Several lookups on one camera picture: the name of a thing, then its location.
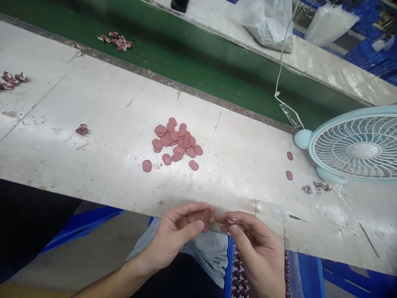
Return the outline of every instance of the white table surface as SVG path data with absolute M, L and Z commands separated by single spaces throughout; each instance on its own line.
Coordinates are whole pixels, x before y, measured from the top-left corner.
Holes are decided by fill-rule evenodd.
M 0 92 L 0 178 L 152 216 L 207 201 L 218 214 L 256 214 L 287 249 L 397 274 L 396 184 L 349 181 L 351 209 L 335 192 L 307 195 L 302 187 L 318 177 L 292 135 L 12 25 L 0 22 L 0 32 L 0 65 L 29 78 Z M 198 171 L 187 155 L 165 166 L 170 148 L 154 153 L 153 130 L 169 117 L 185 122 L 202 146 Z M 75 133 L 80 123 L 89 137 Z M 307 223 L 256 213 L 259 199 Z

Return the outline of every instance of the person's leg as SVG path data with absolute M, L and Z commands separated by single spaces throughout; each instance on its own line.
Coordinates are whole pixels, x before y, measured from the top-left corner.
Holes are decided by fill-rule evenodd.
M 154 218 L 148 229 L 138 239 L 134 250 L 129 254 L 127 261 L 137 256 L 152 241 L 161 219 Z M 207 272 L 211 279 L 221 288 L 225 282 L 225 268 L 227 267 L 227 235 L 215 232 L 198 234 L 193 240 L 185 244 L 181 252 L 191 255 L 196 262 Z
M 127 261 L 137 256 L 141 251 L 143 251 L 149 243 L 152 241 L 154 235 L 156 234 L 158 225 L 160 224 L 161 219 L 154 218 L 148 229 L 143 233 L 143 235 L 138 239 L 134 250 L 131 251 L 129 256 L 127 257 Z
M 223 288 L 228 243 L 227 235 L 209 231 L 198 234 L 181 249 L 181 252 L 191 255 L 211 279 Z

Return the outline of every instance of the human hand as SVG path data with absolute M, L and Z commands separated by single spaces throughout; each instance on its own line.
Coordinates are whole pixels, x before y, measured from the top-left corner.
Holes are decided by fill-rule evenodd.
M 245 212 L 226 212 L 219 223 L 235 219 L 235 225 L 221 226 L 230 232 L 242 259 L 248 282 L 260 298 L 285 297 L 284 247 L 275 232 L 256 216 Z
M 188 241 L 208 228 L 202 221 L 203 213 L 211 208 L 208 203 L 192 202 L 167 210 L 157 232 L 148 247 L 142 252 L 153 270 L 160 270 L 171 264 Z M 210 217 L 208 223 L 214 223 Z

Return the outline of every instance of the green conveyor belt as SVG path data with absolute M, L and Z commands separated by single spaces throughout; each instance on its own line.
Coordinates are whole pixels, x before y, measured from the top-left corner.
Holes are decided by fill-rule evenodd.
M 140 0 L 4 1 L 0 12 L 289 124 L 273 97 L 279 64 Z M 120 53 L 97 39 L 109 31 L 135 47 Z M 289 70 L 279 91 L 312 130 L 364 107 Z

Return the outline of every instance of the left hand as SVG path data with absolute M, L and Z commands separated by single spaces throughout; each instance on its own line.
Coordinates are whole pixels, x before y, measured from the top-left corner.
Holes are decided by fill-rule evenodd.
M 167 267 L 182 247 L 208 228 L 201 220 L 203 212 L 211 208 L 208 203 L 192 202 L 167 210 L 149 246 L 142 252 L 152 270 Z M 208 223 L 214 223 L 211 216 Z

